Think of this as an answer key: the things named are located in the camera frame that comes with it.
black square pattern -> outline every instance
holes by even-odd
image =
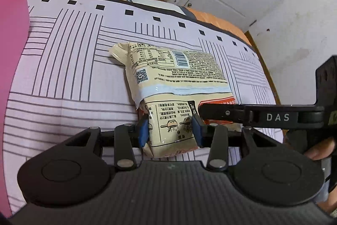
[[[97,10],[102,10],[104,11],[105,6],[104,5],[96,5]]]
[[[125,10],[125,14],[128,16],[133,16],[134,12],[132,10]]]

finger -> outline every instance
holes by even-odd
[[[335,139],[333,137],[329,137],[311,147],[308,151],[304,153],[304,155],[312,160],[324,159],[334,151],[335,146]]]

pink box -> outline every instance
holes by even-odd
[[[9,91],[27,41],[28,29],[27,0],[0,0],[0,211],[6,217],[11,216],[11,209],[4,178],[3,127]]]

